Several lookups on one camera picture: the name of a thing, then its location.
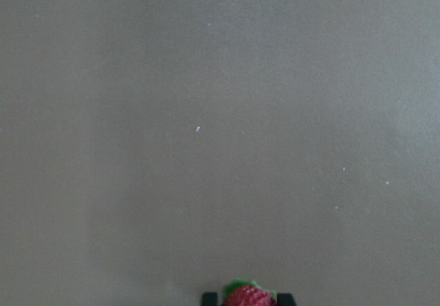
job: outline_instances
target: red fruit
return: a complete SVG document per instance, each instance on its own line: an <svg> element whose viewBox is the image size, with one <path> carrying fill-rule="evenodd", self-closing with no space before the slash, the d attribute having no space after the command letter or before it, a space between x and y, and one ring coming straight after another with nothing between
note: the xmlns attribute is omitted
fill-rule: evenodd
<svg viewBox="0 0 440 306"><path fill-rule="evenodd" d="M269 292L247 284L235 288L223 302L223 306L275 306Z"/></svg>

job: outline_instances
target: red strawberry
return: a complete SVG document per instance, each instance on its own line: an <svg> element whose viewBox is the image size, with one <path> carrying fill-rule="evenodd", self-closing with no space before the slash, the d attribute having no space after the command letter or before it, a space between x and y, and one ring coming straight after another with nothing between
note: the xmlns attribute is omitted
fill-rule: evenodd
<svg viewBox="0 0 440 306"><path fill-rule="evenodd" d="M275 306L272 295L259 287L246 284L232 290L223 302L223 306Z"/></svg>

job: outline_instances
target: gray surface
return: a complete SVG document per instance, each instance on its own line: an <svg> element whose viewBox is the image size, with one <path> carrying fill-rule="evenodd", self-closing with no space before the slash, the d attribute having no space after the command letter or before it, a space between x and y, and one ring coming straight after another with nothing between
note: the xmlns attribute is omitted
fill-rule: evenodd
<svg viewBox="0 0 440 306"><path fill-rule="evenodd" d="M0 304L438 305L439 5L0 0Z"/></svg>

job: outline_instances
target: black object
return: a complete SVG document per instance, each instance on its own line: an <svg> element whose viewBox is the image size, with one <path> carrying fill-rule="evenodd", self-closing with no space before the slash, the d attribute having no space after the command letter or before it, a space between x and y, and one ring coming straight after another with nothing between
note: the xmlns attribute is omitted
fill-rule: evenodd
<svg viewBox="0 0 440 306"><path fill-rule="evenodd" d="M201 295L201 306L217 306L219 296L216 292L204 292ZM276 306L296 306L292 294L277 294Z"/></svg>

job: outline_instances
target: strawberry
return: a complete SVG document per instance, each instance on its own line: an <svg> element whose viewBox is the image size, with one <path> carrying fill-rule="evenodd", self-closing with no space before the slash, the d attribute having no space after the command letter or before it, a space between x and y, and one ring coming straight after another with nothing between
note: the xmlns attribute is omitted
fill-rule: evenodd
<svg viewBox="0 0 440 306"><path fill-rule="evenodd" d="M264 290L255 281L236 279L223 290L222 306L276 306L275 292Z"/></svg>

